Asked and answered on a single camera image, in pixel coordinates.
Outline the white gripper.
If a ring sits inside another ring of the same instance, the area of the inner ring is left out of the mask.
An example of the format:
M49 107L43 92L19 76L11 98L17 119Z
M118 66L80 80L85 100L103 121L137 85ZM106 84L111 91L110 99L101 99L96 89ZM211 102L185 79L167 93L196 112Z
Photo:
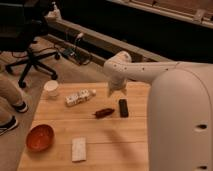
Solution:
M113 91L121 90L123 95L127 96L126 79L124 77L112 76L108 82L107 97L110 97Z

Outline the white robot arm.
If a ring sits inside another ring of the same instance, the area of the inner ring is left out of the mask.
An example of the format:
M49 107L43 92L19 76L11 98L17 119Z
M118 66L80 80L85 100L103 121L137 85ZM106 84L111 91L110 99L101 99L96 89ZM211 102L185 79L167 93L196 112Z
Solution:
M213 171L213 64L136 62L121 51L104 63L110 92L129 80L151 85L149 171Z

